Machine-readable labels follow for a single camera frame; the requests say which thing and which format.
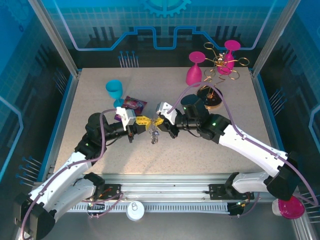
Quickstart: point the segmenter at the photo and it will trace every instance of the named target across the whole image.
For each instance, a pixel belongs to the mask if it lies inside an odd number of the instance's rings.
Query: white lid
[[[132,221],[138,221],[141,219],[145,214],[145,207],[139,201],[130,202],[127,210],[126,215]]]

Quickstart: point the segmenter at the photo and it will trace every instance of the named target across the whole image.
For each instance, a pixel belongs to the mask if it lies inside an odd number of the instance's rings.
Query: table
[[[123,97],[130,96],[147,102],[142,114],[152,118],[158,103],[173,105],[187,87],[188,67],[155,68],[84,68],[74,96],[68,122],[62,139],[55,171],[70,157],[84,135],[91,114],[113,108],[105,85],[119,79]],[[263,143],[270,144],[266,126],[247,67],[237,67],[240,78],[227,79],[217,85],[235,120],[245,132]],[[196,93],[198,88],[188,93]],[[210,110],[228,118],[225,108]],[[108,123],[115,122],[114,113],[107,113]],[[262,169],[244,156],[212,141],[196,138],[181,131],[172,139],[160,132],[159,142],[151,144],[150,134],[135,135],[133,143],[123,137],[107,148],[103,158],[89,172],[97,174],[227,174],[257,172]]]

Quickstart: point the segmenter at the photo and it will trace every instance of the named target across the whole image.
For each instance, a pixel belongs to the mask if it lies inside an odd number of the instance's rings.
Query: glass wall
[[[301,0],[260,73],[284,149],[302,155],[299,169],[318,194],[320,190],[319,9],[319,1]],[[310,210],[315,211],[312,217],[318,214],[319,209]],[[311,220],[320,221],[317,217]]]
[[[78,68],[190,66],[188,55],[229,39],[251,66],[287,0],[44,0]]]
[[[12,239],[12,201],[39,173],[70,74],[28,1],[0,1],[0,30],[0,236]]]

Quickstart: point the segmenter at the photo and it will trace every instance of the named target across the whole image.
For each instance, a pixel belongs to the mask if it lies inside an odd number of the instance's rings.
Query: floor
[[[273,215],[270,203],[258,204],[243,218],[209,213],[146,213],[133,222],[124,213],[89,219],[66,213],[43,240],[293,240],[292,221]]]

